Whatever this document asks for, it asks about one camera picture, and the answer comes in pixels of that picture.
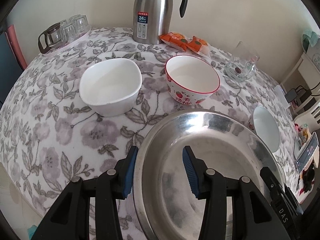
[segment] thermos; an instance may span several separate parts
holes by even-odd
[[[182,0],[180,16],[184,16],[188,0]],[[133,39],[143,44],[160,44],[160,35],[169,32],[173,0],[135,0],[133,7]]]

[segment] metal basin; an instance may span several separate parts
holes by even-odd
[[[136,159],[133,197],[141,227],[149,240],[196,240],[205,200],[191,193],[182,162],[190,145],[195,156],[225,177],[250,177],[268,201],[269,190],[259,173],[268,166],[283,183],[266,145],[239,122],[208,110],[171,114],[145,137]],[[232,202],[227,200],[227,236],[232,232]]]

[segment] orange snack package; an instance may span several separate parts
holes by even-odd
[[[178,49],[180,51],[187,50],[187,43],[190,39],[180,33],[167,33],[160,36],[160,39],[170,47]]]
[[[187,44],[187,47],[200,56],[210,58],[210,44],[205,40],[193,36],[192,41]]]

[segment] thermos label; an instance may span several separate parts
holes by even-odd
[[[137,24],[137,37],[140,39],[147,39],[147,28],[148,28],[148,13],[138,12],[138,24]]]

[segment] round table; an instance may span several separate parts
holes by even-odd
[[[73,176],[90,179],[113,168],[130,146],[140,146],[153,125],[187,108],[219,111],[245,125],[256,106],[267,108],[281,136],[274,156],[284,169],[287,185],[296,193],[299,175],[292,157],[296,133],[289,109],[284,109],[275,95],[277,82],[259,70],[246,82],[233,81],[223,73],[230,54],[211,47],[209,63],[221,86],[201,104],[185,106],[167,91],[164,64],[177,54],[197,56],[165,44],[138,44],[129,28],[102,28],[93,29],[62,53],[39,54],[30,63],[0,112],[0,162],[40,215],[45,215]],[[137,63],[142,87],[132,110],[102,117],[80,99],[79,81],[89,66],[117,57]],[[125,201],[118,201],[118,211],[124,238],[143,239],[132,193]],[[90,217],[93,238],[94,204]]]

